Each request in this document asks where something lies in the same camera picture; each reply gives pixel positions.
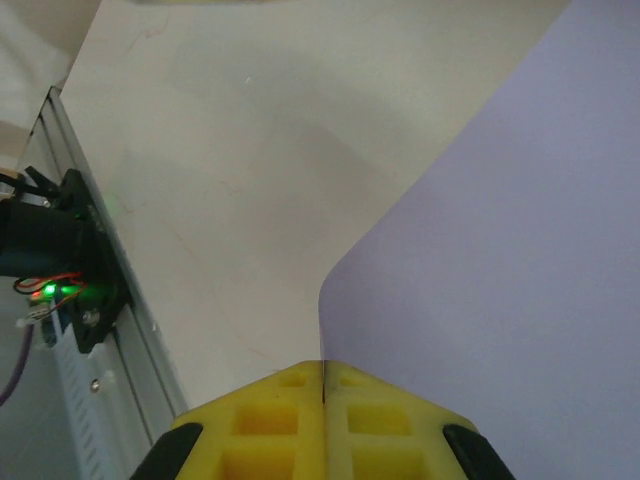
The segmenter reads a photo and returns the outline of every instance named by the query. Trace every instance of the screw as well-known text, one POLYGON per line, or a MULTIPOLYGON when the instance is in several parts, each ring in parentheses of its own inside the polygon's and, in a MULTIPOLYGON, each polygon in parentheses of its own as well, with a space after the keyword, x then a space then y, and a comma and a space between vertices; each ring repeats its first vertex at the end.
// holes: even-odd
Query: screw
POLYGON ((82 314, 82 323, 88 327, 94 327, 100 321, 100 312, 97 310, 87 310, 82 314))
POLYGON ((91 393, 98 393, 98 391, 100 390, 100 380, 98 380, 97 378, 91 380, 89 390, 91 391, 91 393))

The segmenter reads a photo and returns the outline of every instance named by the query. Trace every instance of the white table surface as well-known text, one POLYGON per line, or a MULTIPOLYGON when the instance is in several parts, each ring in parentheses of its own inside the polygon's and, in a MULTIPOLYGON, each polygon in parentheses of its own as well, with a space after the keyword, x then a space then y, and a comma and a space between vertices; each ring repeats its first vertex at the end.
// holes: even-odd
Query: white table surface
POLYGON ((102 2, 62 99, 190 405, 319 358, 328 272, 562 7, 102 2))

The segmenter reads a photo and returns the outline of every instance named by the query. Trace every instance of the white wall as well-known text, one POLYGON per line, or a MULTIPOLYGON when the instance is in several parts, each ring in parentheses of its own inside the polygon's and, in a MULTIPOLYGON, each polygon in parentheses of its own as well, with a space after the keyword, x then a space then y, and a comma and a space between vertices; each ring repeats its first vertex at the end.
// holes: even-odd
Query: white wall
POLYGON ((46 92, 64 82, 99 3, 0 2, 0 166, 15 165, 46 92))

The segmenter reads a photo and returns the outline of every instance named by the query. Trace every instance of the yellow foam pad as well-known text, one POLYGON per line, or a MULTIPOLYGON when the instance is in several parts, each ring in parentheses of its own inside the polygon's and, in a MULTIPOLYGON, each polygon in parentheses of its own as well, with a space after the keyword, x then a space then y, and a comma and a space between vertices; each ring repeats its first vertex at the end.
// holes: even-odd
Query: yellow foam pad
POLYGON ((466 479, 442 428, 464 417, 348 365, 303 362, 176 419, 203 431, 179 480, 466 479))

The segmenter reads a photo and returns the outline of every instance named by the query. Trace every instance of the black bracket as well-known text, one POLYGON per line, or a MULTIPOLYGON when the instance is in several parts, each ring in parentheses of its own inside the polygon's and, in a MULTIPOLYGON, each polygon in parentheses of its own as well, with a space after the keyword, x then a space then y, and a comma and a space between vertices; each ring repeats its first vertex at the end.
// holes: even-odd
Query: black bracket
POLYGON ((78 350, 88 353, 113 328, 130 294, 124 273, 89 188, 78 170, 67 170, 52 208, 81 222, 81 239, 74 269, 82 272, 86 290, 60 308, 76 336, 78 350))

